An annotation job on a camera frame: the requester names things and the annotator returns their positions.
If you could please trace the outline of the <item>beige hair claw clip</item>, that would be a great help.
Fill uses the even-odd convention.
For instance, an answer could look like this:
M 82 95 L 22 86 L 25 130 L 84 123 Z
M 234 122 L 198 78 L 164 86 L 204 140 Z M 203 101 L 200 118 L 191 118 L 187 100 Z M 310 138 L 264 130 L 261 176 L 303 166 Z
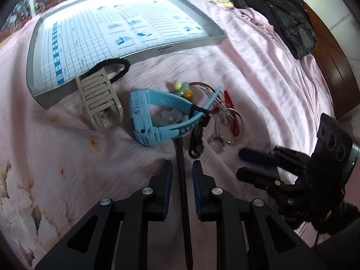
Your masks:
M 122 123 L 123 106 L 105 68 L 77 77 L 76 84 L 83 103 L 82 114 L 90 127 L 104 133 L 109 127 Z

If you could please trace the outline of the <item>pink bed sheet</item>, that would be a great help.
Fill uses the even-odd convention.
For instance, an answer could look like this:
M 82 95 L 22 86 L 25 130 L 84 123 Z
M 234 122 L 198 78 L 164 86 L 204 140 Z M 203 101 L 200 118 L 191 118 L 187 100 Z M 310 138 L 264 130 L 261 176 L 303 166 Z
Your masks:
M 261 14 L 190 2 L 227 33 L 226 40 L 136 63 L 115 90 L 127 106 L 132 90 L 166 90 L 175 79 L 224 87 L 245 133 L 221 153 L 205 145 L 202 167 L 237 198 L 267 199 L 236 179 L 240 148 L 279 145 L 312 153 L 320 115 L 334 113 L 329 89 L 315 58 L 295 60 Z M 78 93 L 50 109 L 40 106 L 26 84 L 37 22 L 31 19 L 1 48 L 1 249 L 20 269 L 34 269 L 101 198 L 129 197 L 165 160 L 176 159 L 172 142 L 139 144 L 127 119 L 105 133 L 88 128 Z

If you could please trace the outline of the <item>wooden headboard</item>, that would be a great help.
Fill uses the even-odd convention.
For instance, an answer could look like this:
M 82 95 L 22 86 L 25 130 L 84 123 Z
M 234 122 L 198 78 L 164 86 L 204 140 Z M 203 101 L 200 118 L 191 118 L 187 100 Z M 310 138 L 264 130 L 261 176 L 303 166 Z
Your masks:
M 340 119 L 359 105 L 359 21 L 343 0 L 301 0 L 317 37 L 312 54 Z

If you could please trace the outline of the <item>blue kids smartwatch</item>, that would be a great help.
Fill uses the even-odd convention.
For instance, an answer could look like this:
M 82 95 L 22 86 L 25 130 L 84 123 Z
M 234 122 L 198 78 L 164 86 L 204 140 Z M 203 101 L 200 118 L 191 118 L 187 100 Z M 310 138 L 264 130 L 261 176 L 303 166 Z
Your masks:
M 209 114 L 218 87 L 203 107 L 176 94 L 149 88 L 130 93 L 129 112 L 136 140 L 144 146 L 179 138 Z

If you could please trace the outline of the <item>black jacket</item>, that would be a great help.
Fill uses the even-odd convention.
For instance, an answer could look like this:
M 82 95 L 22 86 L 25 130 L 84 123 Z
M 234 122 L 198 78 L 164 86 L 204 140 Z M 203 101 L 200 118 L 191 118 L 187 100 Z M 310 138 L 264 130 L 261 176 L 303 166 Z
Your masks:
M 268 19 L 295 59 L 313 51 L 315 33 L 302 0 L 231 0 L 238 9 L 252 8 Z

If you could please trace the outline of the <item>silver tray with grid sheet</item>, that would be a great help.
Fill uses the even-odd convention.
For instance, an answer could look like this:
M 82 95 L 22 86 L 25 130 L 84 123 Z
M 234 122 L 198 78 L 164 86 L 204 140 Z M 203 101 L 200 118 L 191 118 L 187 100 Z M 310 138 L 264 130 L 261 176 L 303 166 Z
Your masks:
M 187 0 L 75 0 L 36 22 L 27 56 L 27 87 L 47 109 L 77 90 L 77 77 L 107 59 L 135 64 L 216 45 L 225 36 Z

